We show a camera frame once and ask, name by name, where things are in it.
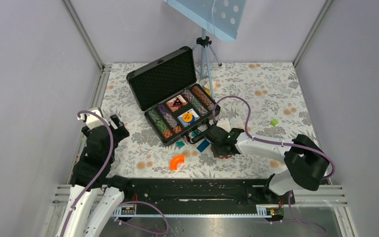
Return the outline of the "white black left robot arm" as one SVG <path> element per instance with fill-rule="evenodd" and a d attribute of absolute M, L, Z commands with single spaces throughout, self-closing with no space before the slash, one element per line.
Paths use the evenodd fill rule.
<path fill-rule="evenodd" d="M 119 204 L 133 198 L 131 180 L 119 175 L 107 177 L 115 149 L 129 132 L 117 115 L 103 117 L 97 107 L 80 111 L 86 137 L 78 162 L 73 167 L 66 210 L 58 237 L 98 237 Z"/>

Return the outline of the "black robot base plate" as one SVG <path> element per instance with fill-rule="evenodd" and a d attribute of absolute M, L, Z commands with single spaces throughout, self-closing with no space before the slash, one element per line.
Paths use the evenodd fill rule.
<path fill-rule="evenodd" d="M 136 198 L 152 207 L 136 204 L 138 215 L 248 215 L 257 214 L 257 207 L 278 208 L 294 204 L 293 194 L 273 195 L 265 190 L 265 179 L 145 179 L 112 177 L 105 181 L 119 188 L 125 200 Z"/>

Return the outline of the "orange curved toy block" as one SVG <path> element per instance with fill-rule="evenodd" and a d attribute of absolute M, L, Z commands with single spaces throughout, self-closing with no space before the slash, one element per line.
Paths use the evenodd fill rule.
<path fill-rule="evenodd" d="M 185 162 L 185 156 L 184 155 L 179 155 L 179 156 L 175 156 L 171 159 L 170 163 L 169 163 L 169 168 L 170 170 L 177 170 L 178 169 L 178 166 L 180 164 L 183 164 Z"/>

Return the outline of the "black all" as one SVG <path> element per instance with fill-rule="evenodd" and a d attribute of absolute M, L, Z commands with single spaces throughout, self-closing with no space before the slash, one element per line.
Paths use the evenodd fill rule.
<path fill-rule="evenodd" d="M 172 111 L 175 111 L 185 105 L 187 102 L 182 96 L 177 96 L 167 102 L 167 105 Z"/>

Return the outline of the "red poker chip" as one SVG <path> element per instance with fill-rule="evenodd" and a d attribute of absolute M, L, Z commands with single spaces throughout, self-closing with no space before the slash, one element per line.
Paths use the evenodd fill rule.
<path fill-rule="evenodd" d="M 229 159 L 229 158 L 231 158 L 231 157 L 233 157 L 233 155 L 219 156 L 218 158 L 219 158 L 219 159 Z"/>

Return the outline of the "yellow big blind button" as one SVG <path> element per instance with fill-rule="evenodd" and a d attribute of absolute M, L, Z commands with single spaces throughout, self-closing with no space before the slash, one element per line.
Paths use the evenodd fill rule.
<path fill-rule="evenodd" d="M 183 121 L 191 121 L 192 119 L 194 119 L 194 116 L 190 112 L 185 113 L 185 114 L 182 115 L 182 120 Z"/>

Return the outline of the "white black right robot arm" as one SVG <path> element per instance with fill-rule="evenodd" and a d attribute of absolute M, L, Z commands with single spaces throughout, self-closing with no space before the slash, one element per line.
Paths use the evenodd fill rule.
<path fill-rule="evenodd" d="M 228 155 L 257 155 L 284 163 L 285 171 L 273 174 L 263 190 L 269 203 L 278 202 L 291 190 L 316 191 L 325 179 L 330 160 L 317 145 L 303 134 L 292 140 L 249 135 L 233 128 L 229 132 L 212 125 L 202 132 L 211 143 L 215 157 Z"/>

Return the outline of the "black poker set case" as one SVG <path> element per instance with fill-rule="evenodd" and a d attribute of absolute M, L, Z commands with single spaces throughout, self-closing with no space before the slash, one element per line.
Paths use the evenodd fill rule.
<path fill-rule="evenodd" d="M 194 144 L 191 133 L 193 131 L 205 131 L 210 125 L 212 115 L 217 115 L 220 112 L 220 107 L 214 104 L 212 111 L 201 102 L 201 100 L 192 92 L 194 86 L 199 86 L 205 91 L 202 85 L 196 81 L 195 65 L 193 60 L 192 49 L 188 46 L 183 46 L 155 61 L 152 61 L 136 70 L 129 72 L 126 80 L 130 89 L 137 101 L 139 108 L 144 112 L 144 116 L 149 125 L 155 131 L 156 135 L 166 146 L 173 144 L 181 138 Z M 187 104 L 175 112 L 171 112 L 166 106 L 166 102 L 177 96 L 183 95 L 187 100 Z M 210 99 L 215 103 L 214 99 L 208 94 Z M 169 129 L 172 127 L 167 123 L 163 115 L 158 110 L 158 105 L 164 104 L 171 115 L 176 119 L 182 131 L 174 135 L 170 140 L 166 140 L 154 121 L 149 116 L 149 110 L 155 110 L 161 119 L 166 123 Z M 178 116 L 184 112 L 194 109 L 200 119 L 195 123 L 184 127 L 179 121 Z"/>

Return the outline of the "blue small blind button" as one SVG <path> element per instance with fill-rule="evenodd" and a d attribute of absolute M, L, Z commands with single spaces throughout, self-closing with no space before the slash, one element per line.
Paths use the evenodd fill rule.
<path fill-rule="evenodd" d="M 194 123 L 195 119 L 192 119 L 191 121 L 183 121 L 184 126 L 189 126 L 190 124 Z"/>

